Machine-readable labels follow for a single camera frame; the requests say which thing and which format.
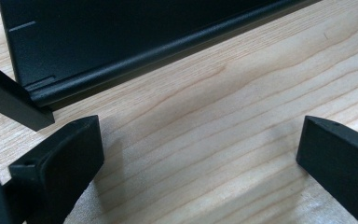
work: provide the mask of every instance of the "black metal panel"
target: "black metal panel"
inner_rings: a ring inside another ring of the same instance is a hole
[[[0,0],[0,7],[17,80],[43,106],[116,85],[317,1]]]

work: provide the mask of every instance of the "wooden surface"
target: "wooden surface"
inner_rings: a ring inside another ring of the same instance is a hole
[[[0,20],[0,69],[13,77]],[[0,179],[98,114],[105,165],[67,223],[356,223],[296,165],[305,115],[358,131],[358,0],[323,0],[54,112],[0,115]]]

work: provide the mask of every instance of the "light wood tabletop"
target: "light wood tabletop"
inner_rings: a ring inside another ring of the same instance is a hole
[[[13,77],[0,18],[0,69]],[[358,131],[358,0],[323,0],[54,112],[0,115],[0,180],[99,115],[105,163],[67,223],[357,223],[296,164],[305,115]]]

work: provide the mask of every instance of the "black metal bar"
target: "black metal bar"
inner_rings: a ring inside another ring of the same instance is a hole
[[[28,91],[0,71],[0,113],[38,131],[54,123],[47,108],[39,108]]]

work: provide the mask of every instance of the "black stand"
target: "black stand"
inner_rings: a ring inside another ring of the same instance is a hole
[[[38,131],[54,123],[47,108],[39,108],[17,82],[0,71],[0,113]]]

